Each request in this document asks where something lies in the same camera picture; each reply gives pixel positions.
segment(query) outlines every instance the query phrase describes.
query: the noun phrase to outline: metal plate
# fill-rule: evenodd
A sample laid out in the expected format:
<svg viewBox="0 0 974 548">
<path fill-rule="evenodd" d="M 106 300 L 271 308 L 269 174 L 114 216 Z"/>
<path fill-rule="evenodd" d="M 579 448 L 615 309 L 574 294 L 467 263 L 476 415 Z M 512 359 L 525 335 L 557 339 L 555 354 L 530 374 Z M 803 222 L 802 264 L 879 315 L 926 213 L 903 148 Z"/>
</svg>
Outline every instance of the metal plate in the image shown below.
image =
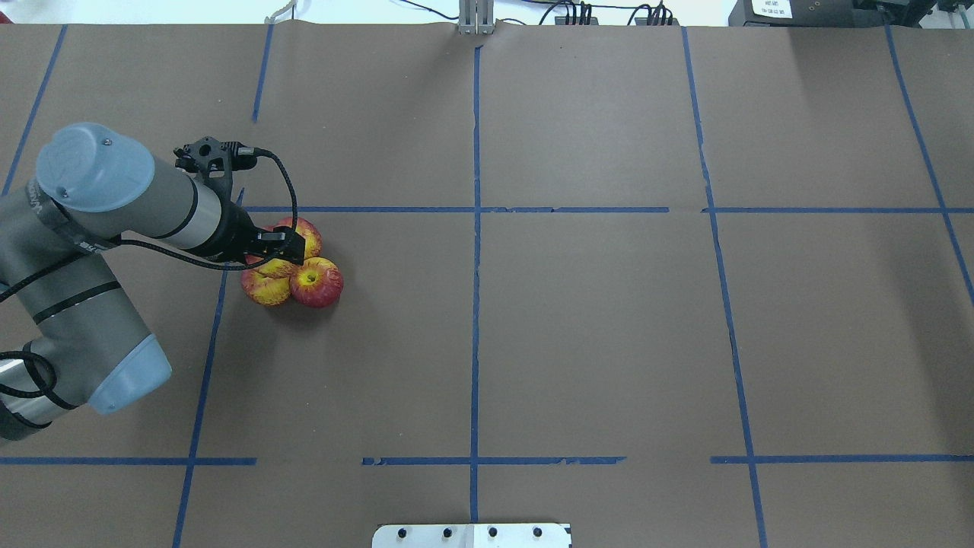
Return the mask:
<svg viewBox="0 0 974 548">
<path fill-rule="evenodd" d="M 571 530 L 564 524 L 393 525 L 375 531 L 372 548 L 571 548 Z"/>
</svg>

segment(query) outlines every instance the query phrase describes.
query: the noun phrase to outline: blue tape line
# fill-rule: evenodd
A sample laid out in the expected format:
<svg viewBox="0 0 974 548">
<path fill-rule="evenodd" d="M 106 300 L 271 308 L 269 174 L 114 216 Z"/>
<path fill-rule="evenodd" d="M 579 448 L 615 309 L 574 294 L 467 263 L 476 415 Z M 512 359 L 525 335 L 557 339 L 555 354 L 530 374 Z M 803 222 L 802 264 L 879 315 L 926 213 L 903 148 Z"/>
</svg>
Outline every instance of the blue tape line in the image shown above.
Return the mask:
<svg viewBox="0 0 974 548">
<path fill-rule="evenodd" d="M 274 37 L 274 25 L 267 25 L 267 37 L 264 39 L 264 58 L 260 61 L 260 78 L 257 79 L 257 93 L 253 96 L 253 114 L 250 120 L 257 122 L 260 114 L 260 98 L 264 95 L 264 77 L 267 75 L 267 61 L 271 56 L 271 39 Z"/>
<path fill-rule="evenodd" d="M 251 213 L 289 213 L 290 206 L 247 206 Z M 304 213 L 338 213 L 338 214 L 472 214 L 476 207 L 438 207 L 438 206 L 300 206 L 299 212 Z M 552 208 L 552 207 L 481 207 L 482 214 L 668 214 L 669 208 Z"/>
<path fill-rule="evenodd" d="M 362 466 L 469 466 L 468 456 L 381 456 L 364 458 Z"/>
<path fill-rule="evenodd" d="M 730 354 L 733 361 L 734 382 L 737 386 L 737 406 L 740 410 L 741 429 L 744 433 L 744 447 L 748 456 L 754 456 L 754 443 L 751 438 L 751 421 L 748 418 L 747 399 L 744 396 L 744 376 L 740 370 L 740 356 L 737 351 L 737 335 L 733 325 L 733 312 L 731 310 L 731 294 L 728 291 L 727 271 L 724 268 L 724 252 L 721 250 L 721 242 L 717 226 L 717 214 L 714 213 L 714 193 L 710 184 L 710 170 L 707 169 L 707 160 L 703 155 L 703 123 L 700 119 L 700 107 L 696 95 L 696 82 L 693 78 L 693 60 L 690 56 L 690 37 L 686 27 L 680 29 L 683 34 L 683 50 L 687 61 L 687 78 L 690 83 L 690 99 L 693 104 L 693 122 L 696 126 L 696 145 L 700 155 L 700 169 L 703 172 L 704 186 L 707 192 L 707 207 L 710 210 L 710 231 L 714 240 L 714 253 L 717 256 L 717 272 L 721 281 L 721 295 L 724 298 L 724 316 L 727 320 L 728 335 L 730 336 Z M 751 496 L 754 499 L 754 516 L 758 526 L 758 541 L 761 548 L 768 548 L 768 535 L 765 528 L 765 510 L 761 502 L 761 487 L 758 483 L 758 467 L 753 463 L 748 464 L 748 472 L 751 479 Z"/>
<path fill-rule="evenodd" d="M 473 318 L 470 354 L 470 522 L 479 520 L 480 456 L 480 49 L 473 49 Z"/>
<path fill-rule="evenodd" d="M 492 466 L 615 466 L 624 456 L 481 456 L 480 464 Z"/>
<path fill-rule="evenodd" d="M 711 456 L 711 464 L 831 464 L 852 462 L 974 462 L 974 454 L 771 454 Z"/>
<path fill-rule="evenodd" d="M 257 459 L 234 456 L 197 457 L 193 464 L 195 466 L 256 466 Z"/>
<path fill-rule="evenodd" d="M 290 206 L 247 206 L 252 213 L 290 213 Z M 395 206 L 300 206 L 298 212 L 328 214 L 472 214 L 473 208 L 464 207 L 395 207 Z"/>
<path fill-rule="evenodd" d="M 244 190 L 237 196 L 237 205 L 244 201 Z M 216 297 L 216 310 L 213 313 L 213 326 L 209 332 L 209 347 L 206 350 L 206 366 L 203 369 L 203 382 L 200 385 L 200 400 L 196 406 L 196 420 L 193 423 L 193 438 L 189 448 L 189 463 L 186 465 L 186 476 L 183 479 L 182 496 L 179 498 L 179 513 L 176 515 L 176 529 L 172 536 L 172 548 L 179 548 L 182 542 L 182 530 L 186 523 L 186 510 L 189 508 L 189 492 L 193 486 L 193 469 L 197 449 L 200 447 L 200 433 L 203 431 L 203 417 L 206 412 L 206 396 L 209 393 L 209 378 L 213 371 L 213 358 L 216 355 L 216 335 L 220 331 L 220 321 L 223 319 L 223 302 L 227 294 L 228 271 L 223 271 L 220 278 L 220 291 Z"/>
<path fill-rule="evenodd" d="M 944 210 L 944 225 L 947 226 L 947 234 L 951 237 L 951 245 L 954 246 L 957 265 L 960 266 L 960 274 L 964 278 L 964 286 L 967 287 L 967 296 L 970 298 L 971 304 L 974 305 L 974 286 L 971 285 L 971 277 L 967 271 L 967 263 L 964 261 L 964 255 L 960 251 L 960 243 L 957 241 L 957 235 L 954 233 L 954 224 L 951 222 L 951 216 L 946 211 L 947 203 L 944 201 L 944 193 L 941 192 L 940 182 L 937 180 L 937 173 L 933 169 L 933 162 L 930 160 L 930 153 L 926 148 L 926 141 L 923 140 L 923 132 L 919 128 L 917 115 L 913 110 L 913 103 L 910 101 L 907 83 L 903 79 L 903 71 L 900 70 L 900 60 L 896 55 L 896 44 L 893 43 L 893 31 L 888 23 L 885 26 L 885 30 L 886 44 L 889 46 L 889 56 L 893 60 L 893 70 L 896 72 L 896 80 L 900 84 L 900 93 L 903 94 L 903 102 L 906 104 L 907 114 L 910 115 L 910 124 L 913 125 L 914 134 L 917 136 L 919 151 L 923 156 L 923 164 L 926 165 L 926 172 L 930 176 L 930 184 L 933 185 L 933 193 L 937 196 L 937 203 L 940 204 L 941 210 Z"/>
<path fill-rule="evenodd" d="M 253 457 L 0 456 L 0 466 L 256 466 Z"/>
<path fill-rule="evenodd" d="M 188 458 L 98 456 L 3 456 L 0 464 L 16 466 L 186 466 Z"/>
<path fill-rule="evenodd" d="M 706 208 L 715 214 L 941 214 L 941 208 Z M 974 213 L 974 208 L 966 213 Z"/>
<path fill-rule="evenodd" d="M 20 155 L 23 154 L 23 148 L 27 145 L 27 137 L 30 136 L 30 129 L 34 126 L 34 118 L 37 117 L 37 109 L 41 106 L 41 99 L 44 98 L 44 92 L 48 89 L 48 82 L 51 81 L 51 73 L 55 70 L 57 54 L 60 53 L 60 47 L 64 43 L 64 35 L 66 33 L 67 25 L 63 24 L 60 33 L 57 35 L 55 48 L 51 52 L 51 58 L 48 60 L 48 69 L 44 72 L 44 79 L 41 80 L 41 87 L 37 89 L 37 97 L 34 98 L 33 106 L 30 107 L 30 115 L 27 116 L 27 123 L 23 127 L 23 134 L 20 135 L 20 143 L 17 145 L 17 152 L 14 153 L 14 161 L 10 163 L 10 170 L 7 171 L 7 180 L 3 184 L 3 190 L 0 191 L 0 196 L 6 196 L 10 192 L 10 185 L 14 182 L 14 176 L 17 175 L 17 165 L 20 163 Z"/>
<path fill-rule="evenodd" d="M 477 464 L 484 466 L 615 466 L 624 456 L 478 456 Z M 362 466 L 467 466 L 472 460 L 466 456 L 381 456 L 366 457 Z"/>
<path fill-rule="evenodd" d="M 513 207 L 513 208 L 483 208 L 487 214 L 668 214 L 669 208 L 551 208 L 551 207 Z"/>
</svg>

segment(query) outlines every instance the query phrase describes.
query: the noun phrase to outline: metal post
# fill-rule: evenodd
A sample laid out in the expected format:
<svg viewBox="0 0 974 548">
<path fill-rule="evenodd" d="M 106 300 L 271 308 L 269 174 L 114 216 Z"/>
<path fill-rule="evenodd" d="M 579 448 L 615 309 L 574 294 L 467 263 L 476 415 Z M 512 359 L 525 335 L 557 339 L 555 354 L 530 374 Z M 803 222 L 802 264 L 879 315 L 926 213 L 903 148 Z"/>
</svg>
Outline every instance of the metal post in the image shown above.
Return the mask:
<svg viewBox="0 0 974 548">
<path fill-rule="evenodd" d="M 493 34 L 494 0 L 460 0 L 457 30 L 469 35 Z"/>
</svg>

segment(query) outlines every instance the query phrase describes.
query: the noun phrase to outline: cable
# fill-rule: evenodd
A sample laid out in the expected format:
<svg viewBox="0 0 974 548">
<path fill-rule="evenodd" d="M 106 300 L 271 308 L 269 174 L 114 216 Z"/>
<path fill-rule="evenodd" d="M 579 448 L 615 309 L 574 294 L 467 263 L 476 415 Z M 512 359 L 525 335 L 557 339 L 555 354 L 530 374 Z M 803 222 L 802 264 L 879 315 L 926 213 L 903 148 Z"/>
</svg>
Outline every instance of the cable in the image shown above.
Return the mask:
<svg viewBox="0 0 974 548">
<path fill-rule="evenodd" d="M 544 19 L 547 18 L 547 15 L 551 13 L 551 10 L 553 10 L 553 9 L 555 9 L 558 6 L 561 6 L 561 5 L 564 5 L 565 6 L 565 22 L 567 23 L 568 22 L 568 7 L 571 6 L 572 7 L 572 14 L 575 13 L 576 6 L 575 6 L 575 2 L 573 2 L 572 0 L 558 0 L 557 2 L 555 2 L 555 3 L 551 4 L 550 6 L 548 6 L 548 9 L 547 10 L 544 10 L 544 15 L 542 16 L 542 20 L 538 21 L 538 24 L 539 25 L 544 24 Z"/>
<path fill-rule="evenodd" d="M 527 2 L 528 4 L 545 4 L 545 5 L 558 5 L 561 2 L 550 2 L 548 0 L 521 0 L 521 2 Z M 634 6 L 602 6 L 599 4 L 592 4 L 593 8 L 605 8 L 607 10 L 632 10 Z"/>
<path fill-rule="evenodd" d="M 7 300 L 8 298 L 14 296 L 14 294 L 16 294 L 18 291 L 22 290 L 23 288 L 26 288 L 30 284 L 33 284 L 34 282 L 40 280 L 41 278 L 47 276 L 48 274 L 51 274 L 55 270 L 60 270 L 61 268 L 64 268 L 68 264 L 71 264 L 72 262 L 74 262 L 74 261 L 76 261 L 79 258 L 84 257 L 84 256 L 87 256 L 87 255 L 85 255 L 85 254 L 70 254 L 67 257 L 59 260 L 58 262 L 56 262 L 56 263 L 54 263 L 54 264 L 52 264 L 50 266 L 47 266 L 45 268 L 42 268 L 42 269 L 38 270 L 37 272 L 34 272 L 30 276 L 27 276 L 23 280 L 20 280 L 19 282 L 17 282 L 15 284 L 13 284 L 12 286 L 10 286 L 6 291 L 0 293 L 0 302 L 3 302 L 5 300 Z"/>
<path fill-rule="evenodd" d="M 29 392 L 25 390 L 17 390 L 17 388 L 7 386 L 6 384 L 0 384 L 0 394 L 12 396 L 14 398 L 23 398 L 24 400 L 33 400 L 34 398 L 47 396 L 54 391 L 55 386 L 57 385 L 57 372 L 55 371 L 55 367 L 51 365 L 51 362 L 49 362 L 44 356 L 35 354 L 34 352 L 12 350 L 10 352 L 0 352 L 0 360 L 23 360 L 25 363 L 31 362 L 33 364 L 40 364 L 45 370 L 48 371 L 48 375 L 51 377 L 51 382 L 44 382 L 43 386 L 38 386 L 40 390 Z"/>
<path fill-rule="evenodd" d="M 281 255 L 281 253 L 283 253 L 284 249 L 288 246 L 288 244 L 291 243 L 291 240 L 294 239 L 294 234 L 297 233 L 298 198 L 297 195 L 294 193 L 294 185 L 291 183 L 291 177 L 287 174 L 287 170 L 284 168 L 284 163 L 281 161 L 281 158 L 278 158 L 277 154 L 271 152 L 270 150 L 264 150 L 263 148 L 257 148 L 255 146 L 253 147 L 253 155 L 263 156 L 265 158 L 270 158 L 271 160 L 274 160 L 274 163 L 278 165 L 278 169 L 281 170 L 281 175 L 284 177 L 284 184 L 287 185 L 287 193 L 290 195 L 291 198 L 291 233 L 287 235 L 286 241 L 280 248 L 278 248 L 278 250 L 275 253 L 270 254 L 269 256 L 264 257 L 263 259 L 251 264 L 226 265 L 226 264 L 215 264 L 212 262 L 203 262 L 201 260 L 192 258 L 188 255 L 180 254 L 174 252 L 173 250 L 166 249 L 162 246 L 157 246 L 149 242 L 143 242 L 142 240 L 119 240 L 118 244 L 120 246 L 136 246 L 140 248 L 145 248 L 147 250 L 152 250 L 157 253 L 171 256 L 172 258 L 177 258 L 183 262 L 188 262 L 195 266 L 208 268 L 210 270 L 223 270 L 227 272 L 250 270 L 252 268 L 263 266 L 268 262 L 271 262 L 275 258 L 278 258 Z"/>
<path fill-rule="evenodd" d="M 434 10 L 433 8 L 430 8 L 428 6 L 424 6 L 423 4 L 417 4 L 416 2 L 410 2 L 410 0 L 397 0 L 397 1 L 398 2 L 402 2 L 403 4 L 409 4 L 410 6 L 416 6 L 417 8 L 426 10 L 428 12 L 433 12 L 433 13 L 437 14 L 438 16 L 446 19 L 446 20 L 460 20 L 460 16 L 456 16 L 454 18 L 451 18 L 450 16 L 448 16 L 448 15 L 442 13 L 442 12 L 438 12 L 437 10 Z"/>
<path fill-rule="evenodd" d="M 625 25 L 629 26 L 632 24 L 632 22 L 636 19 L 636 14 L 638 14 L 639 10 L 642 10 L 643 8 L 646 8 L 646 11 L 649 12 L 646 15 L 647 18 L 650 18 L 653 15 L 653 6 L 650 6 L 649 4 L 640 4 L 638 8 L 632 11 L 632 15 L 629 16 L 629 21 L 627 21 Z"/>
</svg>

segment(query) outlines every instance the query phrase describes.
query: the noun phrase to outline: blue joint cap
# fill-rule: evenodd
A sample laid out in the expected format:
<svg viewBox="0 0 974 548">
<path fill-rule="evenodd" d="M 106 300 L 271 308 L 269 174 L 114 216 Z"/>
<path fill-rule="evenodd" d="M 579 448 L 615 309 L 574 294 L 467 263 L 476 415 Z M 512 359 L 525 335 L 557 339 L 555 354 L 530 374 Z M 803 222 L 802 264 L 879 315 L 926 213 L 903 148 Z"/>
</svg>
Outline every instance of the blue joint cap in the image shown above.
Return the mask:
<svg viewBox="0 0 974 548">
<path fill-rule="evenodd" d="M 88 404 L 101 414 L 113 413 L 162 386 L 171 374 L 163 348 L 150 334 L 98 385 Z"/>
<path fill-rule="evenodd" d="M 37 182 L 44 192 L 85 213 L 127 206 L 155 174 L 152 153 L 142 143 L 91 122 L 62 128 L 37 156 Z"/>
</svg>

